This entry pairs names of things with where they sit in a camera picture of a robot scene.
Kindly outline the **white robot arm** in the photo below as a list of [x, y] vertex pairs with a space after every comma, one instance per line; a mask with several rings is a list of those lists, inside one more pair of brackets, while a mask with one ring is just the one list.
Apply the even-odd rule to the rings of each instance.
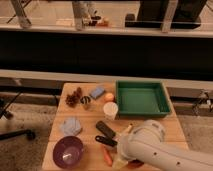
[[139, 160], [162, 171], [213, 171], [213, 155], [186, 150], [164, 142], [165, 128], [146, 120], [118, 138], [114, 168]]

